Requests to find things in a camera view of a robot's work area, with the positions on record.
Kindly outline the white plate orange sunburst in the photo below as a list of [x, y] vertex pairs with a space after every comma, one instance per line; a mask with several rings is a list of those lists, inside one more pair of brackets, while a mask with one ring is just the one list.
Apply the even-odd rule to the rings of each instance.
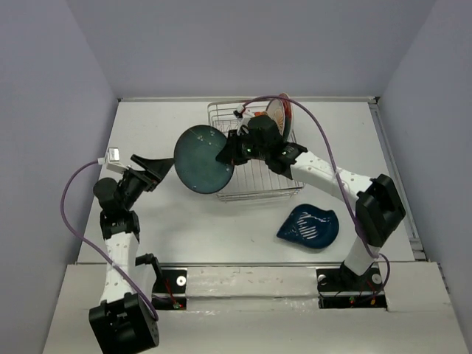
[[285, 129], [285, 109], [282, 101], [278, 99], [272, 99], [268, 103], [265, 112], [272, 120], [276, 122], [280, 134], [283, 135]]

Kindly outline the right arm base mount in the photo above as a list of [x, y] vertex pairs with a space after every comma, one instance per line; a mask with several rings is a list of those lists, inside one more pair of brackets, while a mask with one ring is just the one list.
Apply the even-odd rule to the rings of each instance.
[[343, 278], [339, 267], [318, 268], [316, 280], [320, 309], [387, 309], [384, 282], [376, 265], [353, 278]]

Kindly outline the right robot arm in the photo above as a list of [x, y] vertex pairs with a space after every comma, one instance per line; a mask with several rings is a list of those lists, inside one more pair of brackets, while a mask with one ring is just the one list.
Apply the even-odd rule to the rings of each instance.
[[276, 123], [267, 116], [251, 118], [241, 132], [231, 130], [216, 159], [233, 165], [259, 159], [270, 171], [343, 201], [357, 233], [340, 267], [339, 279], [345, 288], [356, 289], [366, 281], [368, 268], [406, 216], [389, 176], [362, 176], [337, 167], [334, 161], [326, 162], [306, 147], [284, 140]]

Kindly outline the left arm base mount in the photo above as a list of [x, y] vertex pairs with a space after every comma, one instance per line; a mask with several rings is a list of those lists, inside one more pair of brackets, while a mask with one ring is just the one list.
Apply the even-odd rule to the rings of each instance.
[[152, 304], [157, 310], [187, 309], [187, 268], [162, 269], [152, 287]]

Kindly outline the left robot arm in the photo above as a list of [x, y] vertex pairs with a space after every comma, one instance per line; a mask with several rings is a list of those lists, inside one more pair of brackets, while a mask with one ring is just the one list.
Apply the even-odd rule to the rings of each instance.
[[101, 178], [93, 194], [101, 207], [100, 229], [107, 266], [100, 303], [88, 312], [88, 321], [103, 353], [143, 353], [158, 347], [158, 316], [146, 291], [162, 286], [163, 273], [153, 254], [137, 254], [140, 225], [133, 205], [152, 192], [174, 165], [172, 158], [145, 159], [133, 155], [139, 169], [122, 165], [113, 156], [105, 163], [122, 178]]

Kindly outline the dark teal blossom plate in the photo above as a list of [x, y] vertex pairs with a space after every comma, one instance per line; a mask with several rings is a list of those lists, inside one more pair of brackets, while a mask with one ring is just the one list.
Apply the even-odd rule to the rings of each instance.
[[174, 148], [176, 173], [193, 192], [213, 194], [232, 179], [234, 166], [216, 160], [226, 145], [226, 136], [210, 125], [194, 125], [178, 138]]

